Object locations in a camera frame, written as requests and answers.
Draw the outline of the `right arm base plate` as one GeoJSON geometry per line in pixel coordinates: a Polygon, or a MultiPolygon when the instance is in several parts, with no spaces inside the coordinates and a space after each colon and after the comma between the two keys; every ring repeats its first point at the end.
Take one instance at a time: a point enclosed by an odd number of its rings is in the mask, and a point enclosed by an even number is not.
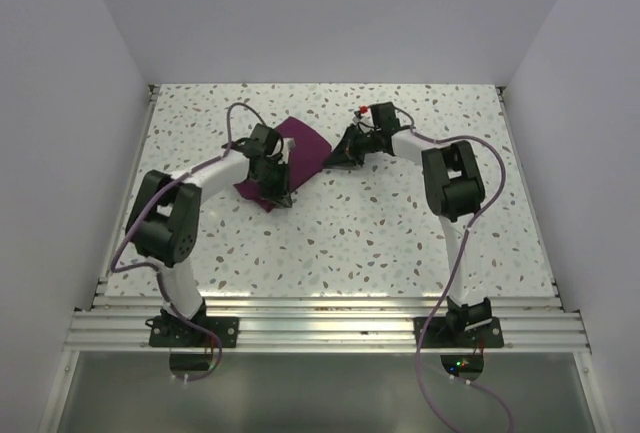
{"type": "Polygon", "coordinates": [[[447,324],[444,317],[434,317],[421,339],[426,317],[413,319],[413,333],[416,343],[425,349],[497,349],[505,346],[500,320],[493,317],[491,322],[478,328],[456,333],[447,324]]]}

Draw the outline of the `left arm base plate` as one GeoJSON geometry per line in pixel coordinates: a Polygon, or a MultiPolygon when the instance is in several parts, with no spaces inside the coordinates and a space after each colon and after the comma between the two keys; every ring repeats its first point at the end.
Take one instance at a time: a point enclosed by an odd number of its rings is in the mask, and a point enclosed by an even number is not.
{"type": "MultiPolygon", "coordinates": [[[[240,331],[237,317],[205,316],[196,321],[202,329],[216,335],[222,348],[235,348],[240,331]]],[[[171,315],[147,319],[150,329],[148,344],[154,348],[198,348],[212,345],[209,334],[186,325],[171,315]]]]}

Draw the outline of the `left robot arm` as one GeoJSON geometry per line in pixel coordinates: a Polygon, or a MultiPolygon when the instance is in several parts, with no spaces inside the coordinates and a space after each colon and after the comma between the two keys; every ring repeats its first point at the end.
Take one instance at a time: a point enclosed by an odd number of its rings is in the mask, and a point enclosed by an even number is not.
{"type": "Polygon", "coordinates": [[[243,182],[257,186],[260,199],[279,208],[292,206],[289,160],[295,140],[257,124],[251,135],[230,141],[221,154],[167,174],[151,170],[140,184],[117,253],[131,244],[153,269],[163,309],[175,317],[172,332],[185,345],[201,343],[208,332],[199,315],[198,291],[190,256],[200,231],[202,205],[243,182]]]}

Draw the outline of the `purple cloth mat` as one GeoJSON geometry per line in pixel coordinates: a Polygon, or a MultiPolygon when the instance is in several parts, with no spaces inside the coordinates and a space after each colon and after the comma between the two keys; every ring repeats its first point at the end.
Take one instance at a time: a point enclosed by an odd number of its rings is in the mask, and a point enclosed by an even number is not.
{"type": "MultiPolygon", "coordinates": [[[[283,138],[294,138],[295,148],[289,158],[290,191],[292,194],[323,169],[323,161],[331,152],[331,145],[316,130],[293,117],[285,119],[274,128],[283,138]]],[[[262,207],[266,212],[281,207],[262,207]]]]}

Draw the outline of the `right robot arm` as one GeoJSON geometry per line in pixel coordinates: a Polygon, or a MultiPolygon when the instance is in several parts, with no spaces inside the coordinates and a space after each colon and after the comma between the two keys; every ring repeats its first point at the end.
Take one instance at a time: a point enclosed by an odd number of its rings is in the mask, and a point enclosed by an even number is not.
{"type": "Polygon", "coordinates": [[[368,154],[386,153],[422,168],[428,207],[440,221],[447,248],[450,276],[442,299],[447,312],[442,329],[451,342],[468,345],[492,321],[490,300],[476,286],[465,281],[474,277],[476,255],[466,247],[473,224],[496,200],[486,198],[474,142],[497,151],[486,141],[458,135],[443,140],[416,130],[415,121],[403,125],[398,115],[407,115],[391,102],[360,108],[329,156],[325,168],[352,169],[364,165],[368,154]]]}

